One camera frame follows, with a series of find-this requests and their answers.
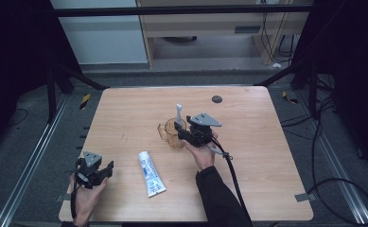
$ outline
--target wall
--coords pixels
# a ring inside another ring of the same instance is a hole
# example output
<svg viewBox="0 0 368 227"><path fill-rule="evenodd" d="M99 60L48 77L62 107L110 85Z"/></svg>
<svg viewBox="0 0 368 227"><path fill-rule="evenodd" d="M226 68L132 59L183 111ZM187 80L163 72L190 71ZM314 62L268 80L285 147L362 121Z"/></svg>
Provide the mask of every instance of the wall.
<svg viewBox="0 0 368 227"><path fill-rule="evenodd" d="M136 7L134 0L51 0L54 9ZM148 64L138 16L65 17L60 22L83 71Z"/></svg>

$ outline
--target white and blue tube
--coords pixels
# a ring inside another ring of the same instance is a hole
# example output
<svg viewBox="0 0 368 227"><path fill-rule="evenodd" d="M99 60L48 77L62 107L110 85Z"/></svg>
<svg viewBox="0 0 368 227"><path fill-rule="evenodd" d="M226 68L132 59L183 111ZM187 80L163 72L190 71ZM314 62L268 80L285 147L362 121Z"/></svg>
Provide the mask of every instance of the white and blue tube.
<svg viewBox="0 0 368 227"><path fill-rule="evenodd" d="M139 161L142 166L143 176L145 176L149 198L166 191L166 187L161 181L147 151L139 153Z"/></svg>

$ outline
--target mug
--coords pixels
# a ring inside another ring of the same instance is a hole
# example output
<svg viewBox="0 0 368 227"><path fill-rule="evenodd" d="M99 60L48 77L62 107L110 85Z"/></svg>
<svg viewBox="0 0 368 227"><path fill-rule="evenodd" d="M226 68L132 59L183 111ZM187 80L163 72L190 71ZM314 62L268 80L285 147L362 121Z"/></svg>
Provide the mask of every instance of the mug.
<svg viewBox="0 0 368 227"><path fill-rule="evenodd" d="M160 137L169 143L172 148L182 148L184 143L178 138L178 132L175 130L174 122L177 118L169 119L164 125L159 124L157 130L160 134ZM186 122L183 122L183 130L186 130Z"/></svg>

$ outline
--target wooden table top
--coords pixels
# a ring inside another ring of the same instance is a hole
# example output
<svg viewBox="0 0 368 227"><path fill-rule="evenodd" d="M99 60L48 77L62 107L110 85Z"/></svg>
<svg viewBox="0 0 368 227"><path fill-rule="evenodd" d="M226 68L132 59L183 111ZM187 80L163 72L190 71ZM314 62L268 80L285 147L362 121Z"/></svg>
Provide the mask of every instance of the wooden table top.
<svg viewBox="0 0 368 227"><path fill-rule="evenodd" d="M214 103L213 96L221 96ZM116 88L103 92L83 150L103 155L104 168L114 161L114 174L92 221L207 221L195 182L199 168L185 148L171 148L157 127L176 116L206 112L222 127L213 127L222 147L233 156L237 180L253 221L310 220L308 201L285 135L264 87ZM146 150L166 192L149 198L139 164ZM216 155L215 166L237 195L226 161ZM64 201L60 220L71 219Z"/></svg>

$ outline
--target black sleeve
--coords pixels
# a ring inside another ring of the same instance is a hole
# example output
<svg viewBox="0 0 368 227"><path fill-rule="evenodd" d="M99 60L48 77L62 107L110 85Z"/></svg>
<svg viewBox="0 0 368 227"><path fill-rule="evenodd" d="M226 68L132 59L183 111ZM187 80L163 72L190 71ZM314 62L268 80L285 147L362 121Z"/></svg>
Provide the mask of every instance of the black sleeve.
<svg viewBox="0 0 368 227"><path fill-rule="evenodd" d="M71 221L63 221L61 227L77 227Z"/></svg>
<svg viewBox="0 0 368 227"><path fill-rule="evenodd" d="M225 185L217 169L210 166L196 175L204 211L213 227L253 226L237 198Z"/></svg>

